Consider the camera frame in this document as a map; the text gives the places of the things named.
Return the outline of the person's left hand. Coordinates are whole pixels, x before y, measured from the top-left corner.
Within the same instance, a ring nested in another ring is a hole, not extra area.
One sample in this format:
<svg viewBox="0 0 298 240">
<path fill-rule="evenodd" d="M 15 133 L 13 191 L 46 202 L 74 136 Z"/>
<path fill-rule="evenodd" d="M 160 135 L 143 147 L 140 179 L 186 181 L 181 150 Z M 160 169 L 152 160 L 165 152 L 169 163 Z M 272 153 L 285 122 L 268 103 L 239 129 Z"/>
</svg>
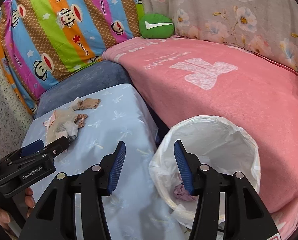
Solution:
<svg viewBox="0 0 298 240">
<path fill-rule="evenodd" d="M 30 187 L 19 193 L 16 201 L 13 198 L 0 196 L 0 231 L 9 239 L 18 239 L 21 225 L 24 226 L 31 215 L 36 202 Z"/>
</svg>

